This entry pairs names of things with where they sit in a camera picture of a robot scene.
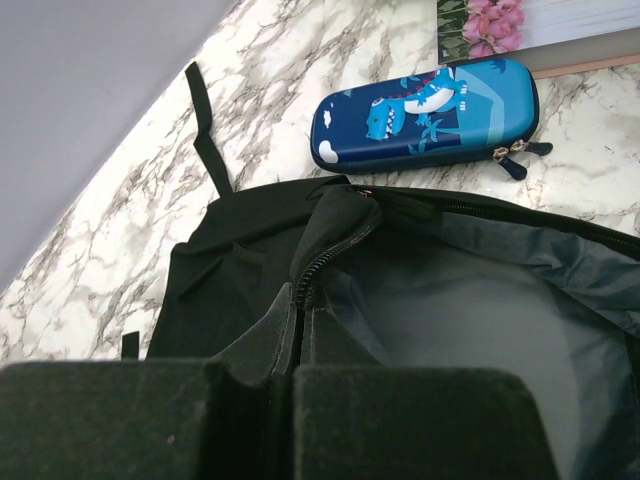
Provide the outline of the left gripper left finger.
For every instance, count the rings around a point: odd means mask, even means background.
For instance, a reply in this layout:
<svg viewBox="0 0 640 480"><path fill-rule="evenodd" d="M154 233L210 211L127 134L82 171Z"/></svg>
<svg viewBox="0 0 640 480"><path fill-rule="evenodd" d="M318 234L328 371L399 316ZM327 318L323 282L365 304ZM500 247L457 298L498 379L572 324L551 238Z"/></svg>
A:
<svg viewBox="0 0 640 480"><path fill-rule="evenodd" d="M284 285L210 359L1 371L5 479L285 479L297 312Z"/></svg>

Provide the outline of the black backpack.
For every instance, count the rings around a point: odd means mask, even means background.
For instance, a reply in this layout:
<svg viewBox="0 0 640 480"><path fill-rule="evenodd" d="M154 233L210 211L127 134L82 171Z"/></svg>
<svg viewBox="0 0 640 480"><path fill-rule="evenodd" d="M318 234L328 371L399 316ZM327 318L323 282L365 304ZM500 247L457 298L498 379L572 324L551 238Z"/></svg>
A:
<svg viewBox="0 0 640 480"><path fill-rule="evenodd" d="M201 72L186 77L195 148L219 198L171 254L146 360L210 359L284 285L385 367L495 369L531 392L556 479L639 475L639 241L490 197L342 176L236 191Z"/></svg>

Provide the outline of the white book pink flowers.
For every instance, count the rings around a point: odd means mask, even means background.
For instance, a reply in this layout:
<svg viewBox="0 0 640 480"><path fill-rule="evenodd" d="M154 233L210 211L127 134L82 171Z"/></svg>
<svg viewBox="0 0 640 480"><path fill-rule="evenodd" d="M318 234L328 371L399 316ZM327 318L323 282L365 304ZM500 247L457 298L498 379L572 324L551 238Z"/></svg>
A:
<svg viewBox="0 0 640 480"><path fill-rule="evenodd" d="M639 53L639 1L438 1L441 65L506 57L532 71Z"/></svg>

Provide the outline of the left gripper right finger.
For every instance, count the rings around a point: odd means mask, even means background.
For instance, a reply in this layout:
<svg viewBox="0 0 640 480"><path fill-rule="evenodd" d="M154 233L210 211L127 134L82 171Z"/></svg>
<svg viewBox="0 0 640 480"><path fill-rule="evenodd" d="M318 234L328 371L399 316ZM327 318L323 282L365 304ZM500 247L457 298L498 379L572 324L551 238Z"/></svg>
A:
<svg viewBox="0 0 640 480"><path fill-rule="evenodd" d="M537 404L495 369L385 367L336 320L304 320L296 479L556 479Z"/></svg>

